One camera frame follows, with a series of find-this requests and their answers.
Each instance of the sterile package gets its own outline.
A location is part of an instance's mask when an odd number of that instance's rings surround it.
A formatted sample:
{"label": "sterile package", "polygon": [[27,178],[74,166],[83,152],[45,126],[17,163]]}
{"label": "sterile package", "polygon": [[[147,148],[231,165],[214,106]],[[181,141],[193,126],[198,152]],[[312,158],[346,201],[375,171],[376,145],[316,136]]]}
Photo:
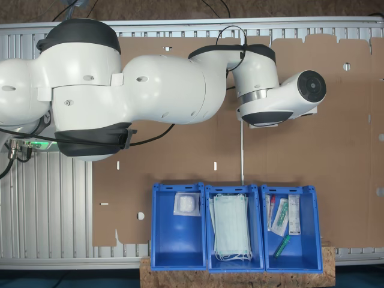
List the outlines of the sterile package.
{"label": "sterile package", "polygon": [[271,231],[284,236],[288,224],[288,199],[281,198]]}
{"label": "sterile package", "polygon": [[215,232],[215,206],[214,206],[214,200],[212,198],[209,198],[209,213],[211,213],[211,221],[212,226],[214,228],[214,237],[215,237],[215,243],[214,243],[214,251],[216,252],[216,232]]}
{"label": "sterile package", "polygon": [[289,235],[300,235],[300,195],[288,195]]}
{"label": "sterile package", "polygon": [[265,195],[265,203],[266,203],[266,219],[267,219],[267,227],[268,227],[268,231],[271,231],[271,228],[270,228],[270,226],[269,226],[269,209],[270,209],[270,205],[271,205],[271,197],[270,197],[270,195]]}
{"label": "sterile package", "polygon": [[200,193],[177,192],[173,214],[181,216],[200,216]]}
{"label": "sterile package", "polygon": [[251,260],[247,208],[243,195],[216,195],[214,197],[216,258],[220,261]]}

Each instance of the plastic packaging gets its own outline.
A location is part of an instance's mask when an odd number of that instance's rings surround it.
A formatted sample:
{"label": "plastic packaging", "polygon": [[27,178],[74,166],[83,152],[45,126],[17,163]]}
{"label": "plastic packaging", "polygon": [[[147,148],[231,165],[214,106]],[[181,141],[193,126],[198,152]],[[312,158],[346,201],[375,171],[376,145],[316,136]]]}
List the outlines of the plastic packaging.
{"label": "plastic packaging", "polygon": [[280,256],[281,252],[283,252],[284,248],[286,247],[286,245],[289,243],[289,239],[290,239],[290,236],[287,235],[284,237],[284,240],[280,243],[280,245],[278,246],[278,248],[276,249],[276,252],[274,254],[274,257],[277,258],[278,256]]}
{"label": "plastic packaging", "polygon": [[177,192],[173,214],[181,216],[200,216],[200,194]]}
{"label": "plastic packaging", "polygon": [[269,208],[267,210],[268,213],[268,231],[271,231],[271,226],[272,226],[272,215],[274,213],[274,208],[275,208],[275,196],[272,195],[272,200],[269,205]]}
{"label": "plastic packaging", "polygon": [[287,229],[288,219],[288,199],[281,198],[271,231],[283,237]]}
{"label": "plastic packaging", "polygon": [[300,195],[288,195],[289,235],[300,235]]}

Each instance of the blue plastic bin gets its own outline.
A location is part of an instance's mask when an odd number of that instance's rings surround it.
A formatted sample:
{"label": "blue plastic bin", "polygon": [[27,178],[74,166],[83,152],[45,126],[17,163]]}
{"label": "blue plastic bin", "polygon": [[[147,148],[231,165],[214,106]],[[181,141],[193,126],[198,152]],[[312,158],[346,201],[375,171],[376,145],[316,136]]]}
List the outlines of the blue plastic bin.
{"label": "blue plastic bin", "polygon": [[[251,261],[219,261],[214,251],[215,234],[213,230],[211,213],[209,211],[209,198],[213,199],[217,194],[245,194],[248,197],[248,229],[250,234]],[[226,272],[264,272],[264,256],[262,242],[262,227],[259,210],[259,197],[256,185],[238,187],[205,187],[205,209],[206,209],[206,234],[208,251],[209,273]]]}
{"label": "blue plastic bin", "polygon": [[[265,195],[275,195],[275,207],[272,213],[272,222],[275,219],[281,198],[288,199],[288,195],[300,195],[300,225],[301,235],[290,237],[280,257],[274,258],[274,253],[283,237],[268,231]],[[317,212],[316,191],[313,186],[282,188],[259,187],[259,196],[263,205],[263,237],[265,268],[267,272],[286,273],[322,273],[323,259],[320,240],[319,215]],[[289,224],[284,236],[289,234]]]}
{"label": "blue plastic bin", "polygon": [[[177,192],[200,193],[201,216],[173,214]],[[152,190],[153,271],[206,270],[204,184],[154,184]]]}

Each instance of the green syringe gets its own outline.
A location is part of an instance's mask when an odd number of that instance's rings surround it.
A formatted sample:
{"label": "green syringe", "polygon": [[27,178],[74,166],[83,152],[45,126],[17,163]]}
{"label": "green syringe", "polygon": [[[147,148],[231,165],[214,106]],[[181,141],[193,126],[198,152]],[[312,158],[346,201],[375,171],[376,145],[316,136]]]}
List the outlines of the green syringe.
{"label": "green syringe", "polygon": [[284,202],[283,208],[281,209],[280,217],[278,218],[278,221],[277,221],[277,226],[283,225],[284,219],[287,215],[287,211],[288,211],[288,202]]}
{"label": "green syringe", "polygon": [[278,256],[280,256],[281,252],[283,252],[284,248],[286,247],[286,245],[289,243],[289,240],[290,240],[290,236],[287,235],[284,237],[282,243],[278,246],[275,254],[274,254],[274,257],[277,258]]}

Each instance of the medical supply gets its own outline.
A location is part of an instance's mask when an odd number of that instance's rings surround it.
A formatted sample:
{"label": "medical supply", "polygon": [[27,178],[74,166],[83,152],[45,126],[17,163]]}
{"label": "medical supply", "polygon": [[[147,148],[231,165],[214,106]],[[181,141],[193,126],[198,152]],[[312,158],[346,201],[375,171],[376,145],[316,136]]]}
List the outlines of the medical supply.
{"label": "medical supply", "polygon": [[247,203],[244,194],[214,197],[215,256],[220,261],[252,259]]}
{"label": "medical supply", "polygon": [[272,195],[272,200],[270,205],[268,205],[268,210],[267,210],[267,215],[268,215],[268,231],[271,231],[271,226],[272,226],[272,215],[274,213],[274,208],[275,208],[275,196]]}
{"label": "medical supply", "polygon": [[288,218],[288,200],[281,198],[271,231],[277,235],[284,236],[288,224]]}
{"label": "medical supply", "polygon": [[173,214],[181,216],[200,216],[200,194],[177,192]]}
{"label": "medical supply", "polygon": [[300,195],[288,195],[289,235],[300,235]]}
{"label": "medical supply", "polygon": [[274,257],[277,258],[278,256],[280,256],[281,252],[283,252],[284,248],[286,247],[286,245],[289,243],[289,240],[290,240],[290,236],[287,235],[284,237],[283,241],[281,242],[281,244],[278,246],[275,254],[274,254]]}

